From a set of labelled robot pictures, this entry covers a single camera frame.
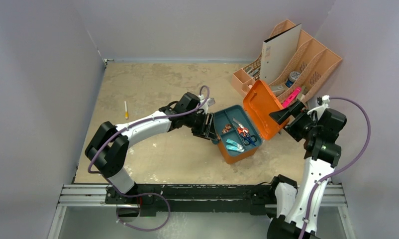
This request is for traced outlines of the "orange medicine kit box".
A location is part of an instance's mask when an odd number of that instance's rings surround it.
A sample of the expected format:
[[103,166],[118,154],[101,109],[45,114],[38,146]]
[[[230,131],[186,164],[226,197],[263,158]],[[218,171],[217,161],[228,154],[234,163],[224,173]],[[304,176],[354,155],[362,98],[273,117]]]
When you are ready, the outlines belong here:
[[243,105],[233,105],[214,113],[218,140],[214,140],[228,164],[255,154],[264,140],[270,140],[289,122],[277,124],[270,113],[283,109],[270,87],[258,80],[243,99]]

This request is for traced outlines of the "teal sachet strip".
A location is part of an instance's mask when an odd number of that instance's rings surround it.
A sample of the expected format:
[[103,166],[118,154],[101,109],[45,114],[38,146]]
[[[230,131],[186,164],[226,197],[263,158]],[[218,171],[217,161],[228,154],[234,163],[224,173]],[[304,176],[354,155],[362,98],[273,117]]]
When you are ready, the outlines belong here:
[[244,150],[244,148],[239,148],[239,147],[237,147],[237,146],[234,146],[234,145],[226,145],[226,149],[227,150],[230,150],[230,151],[235,151],[235,152],[239,152],[239,153],[243,153],[245,150]]
[[228,138],[228,139],[226,140],[226,143],[231,144],[231,145],[233,145],[233,146],[236,146],[236,147],[239,148],[239,149],[243,149],[243,146],[242,146],[241,144],[239,144],[238,142],[236,142],[236,141],[234,141],[234,140],[232,140],[232,139],[230,139],[230,138]]

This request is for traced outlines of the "teal plastic tray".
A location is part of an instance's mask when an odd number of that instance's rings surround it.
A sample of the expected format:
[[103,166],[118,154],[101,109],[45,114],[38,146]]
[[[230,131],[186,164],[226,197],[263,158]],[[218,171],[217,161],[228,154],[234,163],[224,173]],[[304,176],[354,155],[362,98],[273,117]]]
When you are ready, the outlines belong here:
[[[250,120],[243,107],[233,105],[214,113],[214,125],[219,139],[213,141],[214,144],[222,145],[222,152],[227,153],[229,157],[244,156],[258,149],[262,145],[262,139],[259,136],[253,122]],[[244,151],[229,150],[227,140],[232,140],[240,144]]]

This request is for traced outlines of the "orange handled scissors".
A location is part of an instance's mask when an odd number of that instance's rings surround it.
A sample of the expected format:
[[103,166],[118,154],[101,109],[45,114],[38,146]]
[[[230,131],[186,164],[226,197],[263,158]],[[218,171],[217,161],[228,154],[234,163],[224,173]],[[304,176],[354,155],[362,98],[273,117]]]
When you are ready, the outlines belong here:
[[249,130],[242,130],[242,129],[240,129],[240,128],[237,128],[237,130],[238,130],[238,133],[242,136],[242,137],[249,137],[250,136],[250,134],[249,134]]

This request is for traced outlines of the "blue plastic tweezers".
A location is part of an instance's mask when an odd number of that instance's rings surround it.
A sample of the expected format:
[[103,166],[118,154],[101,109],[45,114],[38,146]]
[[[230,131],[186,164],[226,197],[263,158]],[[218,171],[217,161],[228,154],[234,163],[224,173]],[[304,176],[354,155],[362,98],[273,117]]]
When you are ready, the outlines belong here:
[[239,135],[242,137],[243,143],[245,145],[256,146],[257,138],[255,135],[251,135],[245,131],[240,132]]

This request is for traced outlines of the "black handled bandage scissors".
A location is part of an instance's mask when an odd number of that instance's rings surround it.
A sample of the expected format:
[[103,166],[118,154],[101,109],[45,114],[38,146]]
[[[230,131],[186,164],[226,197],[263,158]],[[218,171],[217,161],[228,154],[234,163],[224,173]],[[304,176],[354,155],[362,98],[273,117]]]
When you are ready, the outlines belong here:
[[240,128],[240,129],[242,129],[242,130],[248,130],[241,122],[239,122],[236,118],[233,118],[232,119],[237,125],[238,125],[238,127]]

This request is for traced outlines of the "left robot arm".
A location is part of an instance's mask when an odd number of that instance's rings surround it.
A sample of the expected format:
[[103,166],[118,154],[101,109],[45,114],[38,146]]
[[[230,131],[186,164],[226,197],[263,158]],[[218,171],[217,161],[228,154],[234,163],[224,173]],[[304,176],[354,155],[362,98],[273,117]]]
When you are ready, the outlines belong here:
[[118,192],[118,198],[126,204],[135,201],[137,185],[124,169],[127,151],[152,136],[171,132],[186,126],[193,136],[216,140],[214,114],[208,112],[215,103],[208,95],[185,93],[151,115],[123,124],[102,123],[85,149],[89,167],[96,167]]

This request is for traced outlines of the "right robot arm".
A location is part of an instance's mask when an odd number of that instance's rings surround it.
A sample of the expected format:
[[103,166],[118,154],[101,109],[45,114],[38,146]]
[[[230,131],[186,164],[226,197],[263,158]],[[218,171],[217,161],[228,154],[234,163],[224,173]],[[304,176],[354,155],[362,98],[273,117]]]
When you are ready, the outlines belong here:
[[319,99],[318,106],[308,110],[302,101],[272,112],[269,116],[279,125],[289,117],[292,123],[284,130],[297,142],[304,140],[305,163],[299,186],[279,176],[269,187],[269,199],[277,203],[276,216],[271,219],[269,239],[314,239],[319,208],[328,179],[341,156],[336,144],[340,131],[347,123],[344,114],[329,107],[329,98]]

